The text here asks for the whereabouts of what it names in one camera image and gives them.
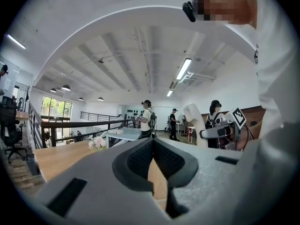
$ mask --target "fluorescent light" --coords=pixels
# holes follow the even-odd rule
[[[169,97],[172,94],[173,91],[169,91],[167,97]]]
[[[7,34],[7,37],[9,39],[11,39],[12,41],[14,41],[15,43],[17,43],[22,49],[25,49],[25,46],[21,43],[19,43],[17,40],[15,40],[12,36],[10,36],[9,34]]]
[[[182,76],[186,72],[188,66],[190,65],[191,61],[192,60],[190,58],[187,58],[187,59],[184,60],[183,66],[182,66],[182,68],[181,68],[181,70],[180,70],[180,72],[179,72],[179,74],[176,78],[177,80],[180,80],[182,78]]]

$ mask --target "black cap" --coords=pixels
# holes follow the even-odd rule
[[[1,70],[4,71],[5,73],[8,73],[8,66],[4,64]]]

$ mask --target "tree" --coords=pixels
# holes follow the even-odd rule
[[[50,107],[56,107],[56,99],[51,99],[50,97],[45,97],[43,100],[43,112],[45,115],[49,114]]]
[[[61,102],[58,106],[58,113],[62,116],[64,114],[65,118],[70,117],[70,110],[71,110],[71,103],[67,103],[67,102]]]
[[[58,105],[58,108],[57,108],[57,112],[61,117],[64,113],[64,106],[65,106],[65,102],[60,102],[60,104]]]

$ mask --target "white ceiling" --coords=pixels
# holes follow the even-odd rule
[[[6,40],[0,55],[31,71],[38,89],[69,84],[83,97],[165,95],[185,58],[193,59],[188,71],[211,76],[236,51],[252,59],[254,29],[190,23],[180,8],[185,1],[29,0],[8,31],[26,49]],[[175,91],[199,84],[181,83]]]

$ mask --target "black office chair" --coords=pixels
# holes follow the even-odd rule
[[[21,131],[17,131],[16,129],[15,116],[16,116],[15,107],[6,104],[0,105],[0,123],[1,123],[0,136],[4,144],[7,147],[10,147],[4,149],[5,154],[7,154],[7,152],[10,151],[10,154],[8,156],[9,164],[10,164],[10,157],[13,155],[13,153],[20,155],[22,159],[25,160],[25,156],[23,156],[19,151],[25,150],[25,152],[27,152],[26,148],[15,147],[15,144],[20,140],[20,137],[22,136]],[[5,136],[5,128],[7,128],[8,136]]]

